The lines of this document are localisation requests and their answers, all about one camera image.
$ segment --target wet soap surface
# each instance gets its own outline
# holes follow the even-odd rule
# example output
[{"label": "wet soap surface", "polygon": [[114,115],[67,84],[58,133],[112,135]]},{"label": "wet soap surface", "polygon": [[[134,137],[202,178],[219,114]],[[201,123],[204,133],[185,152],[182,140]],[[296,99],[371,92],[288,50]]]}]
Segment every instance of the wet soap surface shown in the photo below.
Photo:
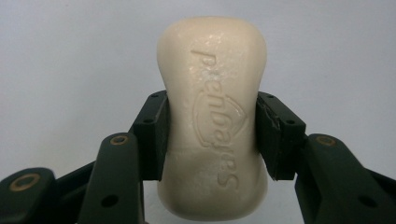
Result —
[{"label": "wet soap surface", "polygon": [[267,188],[254,133],[262,35],[238,19],[191,18],[164,31],[157,56],[171,108],[162,203],[193,220],[251,213]]}]

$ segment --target embossed logo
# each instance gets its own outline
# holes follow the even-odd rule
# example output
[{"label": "embossed logo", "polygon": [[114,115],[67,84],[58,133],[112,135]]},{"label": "embossed logo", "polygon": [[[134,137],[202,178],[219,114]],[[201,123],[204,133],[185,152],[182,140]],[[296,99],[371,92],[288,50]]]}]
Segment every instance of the embossed logo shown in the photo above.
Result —
[{"label": "embossed logo", "polygon": [[215,55],[192,51],[201,57],[207,69],[203,75],[212,77],[205,81],[204,89],[197,95],[193,108],[194,129],[203,147],[227,147],[246,122],[242,107],[225,94],[221,82],[211,67],[216,66]]},{"label": "embossed logo", "polygon": [[236,157],[231,144],[243,130],[247,115],[242,107],[225,94],[216,69],[216,55],[192,50],[200,59],[204,87],[195,98],[193,123],[197,138],[203,147],[211,147],[219,153],[218,183],[223,188],[239,188],[236,175]]}]

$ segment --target hole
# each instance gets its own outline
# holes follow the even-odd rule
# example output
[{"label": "hole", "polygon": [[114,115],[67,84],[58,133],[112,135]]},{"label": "hole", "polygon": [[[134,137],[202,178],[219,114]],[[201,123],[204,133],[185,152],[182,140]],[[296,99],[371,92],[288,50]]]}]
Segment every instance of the hole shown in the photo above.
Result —
[{"label": "hole", "polygon": [[317,142],[321,143],[323,146],[327,147],[333,147],[335,146],[336,142],[334,139],[325,136],[325,135],[320,135],[317,137]]},{"label": "hole", "polygon": [[145,122],[145,123],[152,123],[152,122],[154,122],[154,119],[145,119],[145,120],[143,120],[143,122]]},{"label": "hole", "polygon": [[370,198],[369,196],[361,195],[358,199],[362,204],[366,205],[367,207],[377,207],[377,203],[375,202],[375,200]]},{"label": "hole", "polygon": [[124,143],[126,143],[126,141],[128,140],[127,136],[124,135],[119,135],[119,136],[115,136],[110,140],[110,143],[112,145],[122,145]]},{"label": "hole", "polygon": [[9,189],[11,191],[23,191],[34,186],[36,183],[38,183],[39,179],[40,175],[38,174],[22,175],[16,180],[12,181]]},{"label": "hole", "polygon": [[102,206],[103,207],[112,207],[116,205],[116,203],[119,201],[119,197],[117,195],[108,195],[102,200]]}]

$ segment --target soap bar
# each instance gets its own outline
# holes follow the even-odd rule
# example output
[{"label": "soap bar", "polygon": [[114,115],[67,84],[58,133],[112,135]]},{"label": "soap bar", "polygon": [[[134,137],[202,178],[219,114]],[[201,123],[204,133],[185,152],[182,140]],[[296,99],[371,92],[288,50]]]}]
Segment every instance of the soap bar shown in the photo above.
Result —
[{"label": "soap bar", "polygon": [[250,214],[267,191],[254,127],[262,35],[242,20],[197,17],[168,27],[157,50],[171,113],[163,205],[191,220]]}]

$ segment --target white wall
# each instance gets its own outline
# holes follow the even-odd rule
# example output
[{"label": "white wall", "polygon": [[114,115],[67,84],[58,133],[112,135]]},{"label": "white wall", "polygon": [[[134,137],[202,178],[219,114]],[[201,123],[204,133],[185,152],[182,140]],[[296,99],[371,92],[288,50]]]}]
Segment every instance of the white wall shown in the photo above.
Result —
[{"label": "white wall", "polygon": [[[396,178],[396,2],[1,1],[0,179],[27,167],[65,175],[93,161],[164,89],[156,42],[172,22],[233,16],[266,37],[261,84],[307,123],[343,140],[364,166]],[[174,217],[146,183],[147,221]],[[303,223],[292,182],[224,223]]]}]

